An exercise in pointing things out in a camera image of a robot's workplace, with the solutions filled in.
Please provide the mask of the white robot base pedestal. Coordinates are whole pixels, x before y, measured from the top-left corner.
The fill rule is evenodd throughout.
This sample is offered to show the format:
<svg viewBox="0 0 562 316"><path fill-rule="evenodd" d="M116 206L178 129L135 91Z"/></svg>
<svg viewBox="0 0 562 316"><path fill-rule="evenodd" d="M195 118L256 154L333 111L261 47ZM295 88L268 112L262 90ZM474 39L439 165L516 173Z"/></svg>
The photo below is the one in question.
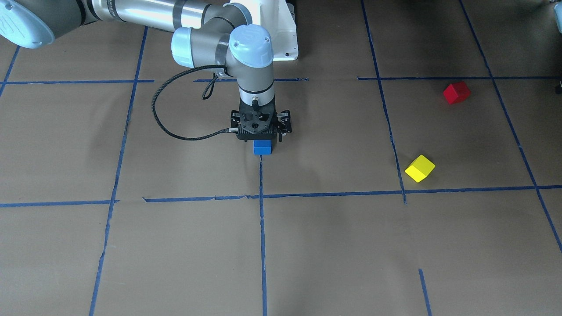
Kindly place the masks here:
<svg viewBox="0 0 562 316"><path fill-rule="evenodd" d="M295 0L231 0L247 10L253 24L267 29L272 38L274 61L293 61L299 56Z"/></svg>

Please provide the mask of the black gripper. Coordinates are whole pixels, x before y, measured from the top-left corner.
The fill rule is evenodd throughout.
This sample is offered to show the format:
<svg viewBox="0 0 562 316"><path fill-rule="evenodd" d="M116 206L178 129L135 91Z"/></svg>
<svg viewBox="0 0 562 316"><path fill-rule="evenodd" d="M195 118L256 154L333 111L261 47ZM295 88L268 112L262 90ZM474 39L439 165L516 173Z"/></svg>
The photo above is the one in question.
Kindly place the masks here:
<svg viewBox="0 0 562 316"><path fill-rule="evenodd" d="M277 114L275 104L275 100L272 100L268 104L254 108L240 100L237 138L244 141L273 140L277 133L291 133L291 112L285 110Z"/></svg>

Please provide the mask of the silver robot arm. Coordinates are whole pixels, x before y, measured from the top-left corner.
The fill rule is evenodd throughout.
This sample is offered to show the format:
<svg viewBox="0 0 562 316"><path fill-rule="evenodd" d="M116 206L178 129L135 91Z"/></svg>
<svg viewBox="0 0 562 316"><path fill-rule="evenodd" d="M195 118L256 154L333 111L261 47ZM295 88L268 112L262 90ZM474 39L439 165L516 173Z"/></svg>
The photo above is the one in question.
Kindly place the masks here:
<svg viewBox="0 0 562 316"><path fill-rule="evenodd" d="M209 70L213 80L235 78L239 109L231 127L239 140L273 140L292 132L289 111L277 112L275 61L299 56L293 5L285 0L231 0L223 5L203 0L3 0L1 35L36 49L52 44L76 28L96 21L118 21L172 32L171 54L187 68L167 80L156 100L174 80Z"/></svg>

